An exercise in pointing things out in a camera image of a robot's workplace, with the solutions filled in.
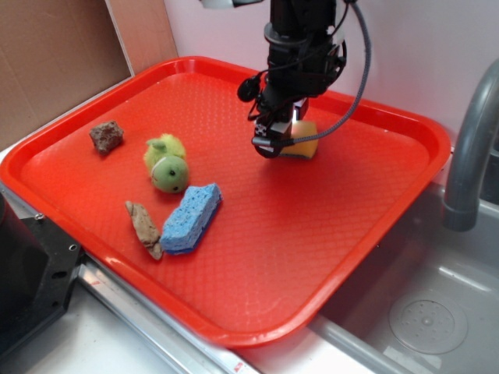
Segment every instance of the white wall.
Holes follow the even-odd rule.
[[[373,41],[364,97],[425,115],[453,141],[487,67],[499,58],[498,0],[360,0]],[[230,10],[165,0],[180,56],[203,55],[264,69],[270,0]],[[355,94],[363,40],[353,12],[345,25],[349,62],[332,90]]]

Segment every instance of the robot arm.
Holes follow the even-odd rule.
[[[208,2],[237,6],[237,0],[201,1],[205,7]],[[246,5],[260,1],[238,3]],[[264,30],[269,43],[268,67],[242,82],[238,90],[239,99],[253,102],[248,119],[255,123],[252,143],[262,156],[276,157],[284,146],[293,144],[294,114],[302,119],[308,108],[308,98],[326,92],[341,75],[346,64],[346,44],[344,41],[336,44],[334,36],[350,4],[354,5],[366,42],[363,83],[347,115],[327,130],[327,134],[320,134],[321,137],[344,123],[358,105],[369,70],[370,41],[362,15],[354,4],[356,0],[343,1],[345,12],[337,22],[336,0],[271,0],[271,21]],[[265,85],[261,89],[264,74]]]

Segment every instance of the yellow sponge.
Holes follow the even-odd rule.
[[[293,139],[303,138],[317,134],[317,125],[312,121],[296,121],[291,127],[291,137]],[[282,149],[280,156],[284,157],[301,157],[310,159],[317,151],[318,140],[310,140],[309,142],[297,143],[292,146],[286,146]]]

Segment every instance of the red tray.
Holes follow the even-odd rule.
[[[0,167],[16,194],[86,251],[192,330],[228,347],[278,339],[305,325],[448,159],[435,122],[362,101],[309,161],[267,160],[250,143],[254,72],[207,58],[156,65],[17,146]],[[351,97],[328,92],[306,118],[326,129]],[[124,143],[107,157],[89,131],[115,120]],[[179,137],[191,185],[217,182],[224,201],[197,250],[150,257],[125,201],[161,228],[180,195],[159,192],[142,162],[146,141]]]

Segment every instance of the sink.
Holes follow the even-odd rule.
[[[429,186],[320,315],[389,372],[497,373],[499,210],[482,202],[475,228],[449,231],[442,196]]]

